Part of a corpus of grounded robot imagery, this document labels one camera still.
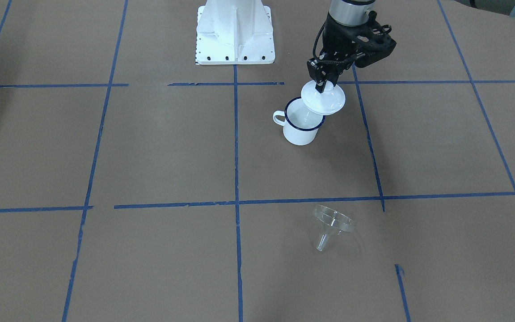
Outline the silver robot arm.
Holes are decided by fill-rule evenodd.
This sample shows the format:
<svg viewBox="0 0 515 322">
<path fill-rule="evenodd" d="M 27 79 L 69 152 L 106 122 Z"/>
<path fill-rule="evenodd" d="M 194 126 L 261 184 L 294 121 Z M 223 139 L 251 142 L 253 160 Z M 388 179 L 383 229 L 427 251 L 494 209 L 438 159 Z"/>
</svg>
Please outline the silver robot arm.
<svg viewBox="0 0 515 322">
<path fill-rule="evenodd" d="M 315 90 L 323 93 L 329 82 L 352 66 L 368 67 L 394 51 L 392 27 L 377 20 L 374 0 L 333 0 L 307 61 Z"/>
</svg>

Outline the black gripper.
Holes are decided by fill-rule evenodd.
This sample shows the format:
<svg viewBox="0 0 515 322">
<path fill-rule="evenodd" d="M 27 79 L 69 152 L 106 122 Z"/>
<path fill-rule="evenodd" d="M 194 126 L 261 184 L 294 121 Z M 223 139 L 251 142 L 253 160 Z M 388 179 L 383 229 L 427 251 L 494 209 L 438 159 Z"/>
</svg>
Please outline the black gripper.
<svg viewBox="0 0 515 322">
<path fill-rule="evenodd" d="M 367 50 L 359 37 L 367 27 L 367 13 L 328 13 L 307 61 L 309 77 L 319 93 L 337 86 L 339 76 L 353 65 L 367 67 Z"/>
</svg>

